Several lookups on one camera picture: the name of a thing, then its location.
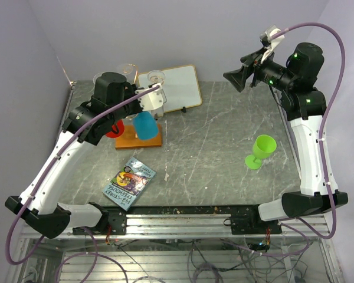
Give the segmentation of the blue plastic goblet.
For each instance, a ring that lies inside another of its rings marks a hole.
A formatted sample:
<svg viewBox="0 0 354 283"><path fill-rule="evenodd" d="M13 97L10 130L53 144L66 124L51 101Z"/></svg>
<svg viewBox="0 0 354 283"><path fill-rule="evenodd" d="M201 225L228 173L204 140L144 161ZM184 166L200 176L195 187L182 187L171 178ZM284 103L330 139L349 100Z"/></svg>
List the blue plastic goblet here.
<svg viewBox="0 0 354 283"><path fill-rule="evenodd" d="M148 111L139 113L133 119L135 132L140 140L150 140L155 138L158 133L158 125L153 116Z"/></svg>

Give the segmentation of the red plastic goblet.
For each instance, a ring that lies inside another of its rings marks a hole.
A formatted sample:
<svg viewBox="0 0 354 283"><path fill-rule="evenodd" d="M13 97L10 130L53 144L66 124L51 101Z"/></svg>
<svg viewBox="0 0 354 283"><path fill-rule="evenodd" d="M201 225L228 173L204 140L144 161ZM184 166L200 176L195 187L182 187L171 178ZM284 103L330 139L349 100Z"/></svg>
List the red plastic goblet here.
<svg viewBox="0 0 354 283"><path fill-rule="evenodd" d="M106 136L108 138L116 139L124 133L124 130L125 130L124 123L122 120L119 120L115 122L114 125L112 125L111 130L108 133L106 133Z"/></svg>

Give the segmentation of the clear smooth wine glass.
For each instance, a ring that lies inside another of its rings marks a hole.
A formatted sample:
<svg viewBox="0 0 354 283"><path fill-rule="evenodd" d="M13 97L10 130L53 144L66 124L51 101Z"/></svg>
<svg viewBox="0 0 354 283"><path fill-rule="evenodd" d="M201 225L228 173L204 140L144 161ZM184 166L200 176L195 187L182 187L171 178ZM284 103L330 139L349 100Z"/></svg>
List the clear smooth wine glass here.
<svg viewBox="0 0 354 283"><path fill-rule="evenodd" d="M116 67L116 71L119 74L125 76L127 81L135 83L139 73L139 68L136 64L125 63L118 65Z"/></svg>

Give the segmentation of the clear ribbed wine glass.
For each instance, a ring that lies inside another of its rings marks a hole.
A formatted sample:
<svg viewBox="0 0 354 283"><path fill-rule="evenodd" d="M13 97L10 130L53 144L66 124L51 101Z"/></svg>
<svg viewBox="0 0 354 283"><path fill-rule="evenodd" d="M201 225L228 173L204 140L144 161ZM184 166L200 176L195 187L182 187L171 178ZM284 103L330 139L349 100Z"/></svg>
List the clear ribbed wine glass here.
<svg viewBox="0 0 354 283"><path fill-rule="evenodd" d="M96 74L94 77L93 77L93 83L95 84L97 79L100 78L101 76L103 75L103 72L100 72L98 74Z"/></svg>

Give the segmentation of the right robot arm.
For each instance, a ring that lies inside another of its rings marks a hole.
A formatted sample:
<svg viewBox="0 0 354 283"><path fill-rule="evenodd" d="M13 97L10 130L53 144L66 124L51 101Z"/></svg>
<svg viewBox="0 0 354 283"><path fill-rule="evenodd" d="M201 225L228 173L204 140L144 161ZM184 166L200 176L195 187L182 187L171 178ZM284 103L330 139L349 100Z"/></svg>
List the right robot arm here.
<svg viewBox="0 0 354 283"><path fill-rule="evenodd" d="M267 51L263 47L242 57L241 68L223 76L239 92L244 90L248 77L253 79L252 87L266 83L281 92L280 105L296 140L301 184L298 192L284 193L278 200L259 205L258 213L248 219L255 233L267 229L269 221L325 213L348 203L347 193L338 189L329 160L321 157L328 152L325 132L320 128L327 105L324 94L314 84L324 63L322 49L309 42L299 43L286 66L274 62L273 54L262 59Z"/></svg>

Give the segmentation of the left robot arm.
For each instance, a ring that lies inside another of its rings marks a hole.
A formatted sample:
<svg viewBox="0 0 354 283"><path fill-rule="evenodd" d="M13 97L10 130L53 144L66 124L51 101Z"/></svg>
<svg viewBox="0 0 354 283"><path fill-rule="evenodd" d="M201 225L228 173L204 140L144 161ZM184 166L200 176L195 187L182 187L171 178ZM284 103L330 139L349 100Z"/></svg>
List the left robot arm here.
<svg viewBox="0 0 354 283"><path fill-rule="evenodd" d="M88 227L95 234L104 233L109 211L93 202L66 205L59 198L73 170L113 125L142 111L135 91L136 86L122 74L105 72L97 77L91 99L69 113L41 171L19 196L10 196L5 206L48 239L70 228Z"/></svg>

